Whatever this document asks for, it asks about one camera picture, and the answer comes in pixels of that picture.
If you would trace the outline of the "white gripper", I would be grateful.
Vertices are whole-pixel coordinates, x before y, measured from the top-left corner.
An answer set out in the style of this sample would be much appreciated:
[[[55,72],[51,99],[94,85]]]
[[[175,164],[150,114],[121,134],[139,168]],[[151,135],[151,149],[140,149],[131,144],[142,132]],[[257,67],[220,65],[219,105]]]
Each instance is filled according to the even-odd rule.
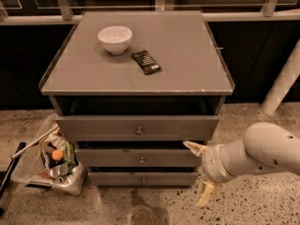
[[[211,181],[203,181],[200,186],[198,207],[205,207],[218,193],[220,184],[233,180],[233,176],[227,172],[221,159],[222,144],[206,146],[196,142],[184,141],[187,147],[196,157],[202,157],[202,170]]]

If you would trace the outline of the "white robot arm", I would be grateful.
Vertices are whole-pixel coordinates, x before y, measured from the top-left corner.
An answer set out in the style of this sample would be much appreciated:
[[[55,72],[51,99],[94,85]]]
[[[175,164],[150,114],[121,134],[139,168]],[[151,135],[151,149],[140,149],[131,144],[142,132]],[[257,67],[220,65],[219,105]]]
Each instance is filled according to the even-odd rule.
[[[240,140],[217,145],[184,141],[201,159],[202,181],[199,207],[206,206],[217,194],[222,183],[237,176],[289,172],[300,174],[300,139],[288,130],[271,123],[256,123]]]

